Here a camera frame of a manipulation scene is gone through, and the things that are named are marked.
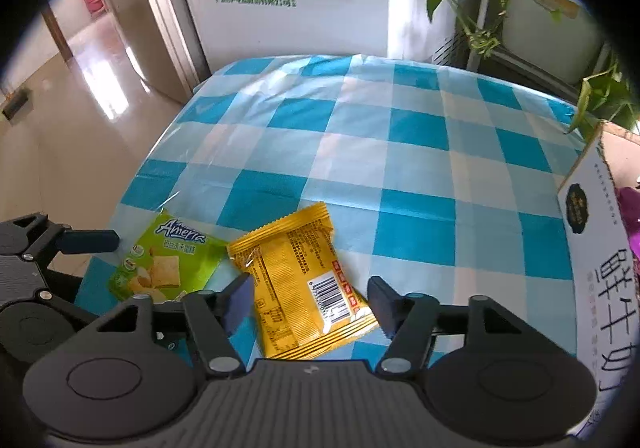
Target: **beige floor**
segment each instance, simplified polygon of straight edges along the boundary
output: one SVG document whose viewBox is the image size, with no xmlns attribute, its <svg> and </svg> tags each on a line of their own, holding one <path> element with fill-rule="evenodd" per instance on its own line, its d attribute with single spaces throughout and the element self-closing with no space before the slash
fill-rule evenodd
<svg viewBox="0 0 640 448">
<path fill-rule="evenodd" d="M 57 55 L 31 76 L 30 101 L 0 131 L 0 221 L 42 211 L 73 228 L 104 227 L 180 111 L 146 92 L 110 14 L 70 46 L 75 62 Z M 59 254 L 52 267 L 82 276 L 88 258 Z"/>
</svg>

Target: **table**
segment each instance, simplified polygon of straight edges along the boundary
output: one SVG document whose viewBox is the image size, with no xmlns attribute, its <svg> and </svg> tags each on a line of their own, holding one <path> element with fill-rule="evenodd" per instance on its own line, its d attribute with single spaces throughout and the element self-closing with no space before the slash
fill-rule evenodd
<svg viewBox="0 0 640 448">
<path fill-rule="evenodd" d="M 486 294 L 575 353 L 572 270 L 556 200 L 583 142 L 571 105 L 444 66 L 371 56 L 268 57 L 216 72 L 167 128 L 111 219 L 115 253 L 92 258 L 77 303 L 116 304 L 106 280 L 161 207 L 225 240 L 323 200 L 334 245 L 366 295 L 466 304 Z M 229 261 L 207 285 L 236 275 Z M 232 337 L 259 356 L 255 321 Z M 324 359 L 374 365 L 380 329 Z M 438 338 L 431 361 L 462 345 Z"/>
</svg>

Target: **green snack package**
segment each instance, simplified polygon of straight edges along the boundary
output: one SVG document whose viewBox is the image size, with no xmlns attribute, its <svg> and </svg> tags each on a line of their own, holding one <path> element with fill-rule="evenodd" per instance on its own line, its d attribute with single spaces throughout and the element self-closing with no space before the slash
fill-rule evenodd
<svg viewBox="0 0 640 448">
<path fill-rule="evenodd" d="M 175 300 L 202 289 L 225 255 L 226 242 L 162 210 L 109 279 L 109 291 L 119 300 L 142 293 L 154 303 Z"/>
</svg>

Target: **yellow snack package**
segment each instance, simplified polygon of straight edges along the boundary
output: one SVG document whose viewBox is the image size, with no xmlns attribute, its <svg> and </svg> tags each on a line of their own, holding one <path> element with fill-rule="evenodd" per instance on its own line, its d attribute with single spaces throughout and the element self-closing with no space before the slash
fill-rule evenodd
<svg viewBox="0 0 640 448">
<path fill-rule="evenodd" d="M 255 284 L 255 312 L 265 357 L 308 360 L 354 341 L 378 325 L 347 281 L 331 244 L 323 202 L 227 245 Z"/>
</svg>

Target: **wooden post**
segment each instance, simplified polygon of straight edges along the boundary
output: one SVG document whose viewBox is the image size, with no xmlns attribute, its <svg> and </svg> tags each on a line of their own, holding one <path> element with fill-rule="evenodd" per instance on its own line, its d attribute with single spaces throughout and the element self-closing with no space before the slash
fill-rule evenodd
<svg viewBox="0 0 640 448">
<path fill-rule="evenodd" d="M 56 17 L 53 15 L 53 11 L 51 11 L 51 6 L 47 2 L 45 7 L 42 8 L 42 17 L 44 18 L 44 23 L 47 24 L 49 28 L 49 32 L 53 37 L 53 41 L 56 43 L 60 54 L 62 55 L 65 62 L 68 62 L 74 57 L 74 54 L 71 52 L 69 44 L 66 42 L 65 35 L 62 34 L 62 30 L 58 25 L 58 21 Z"/>
</svg>

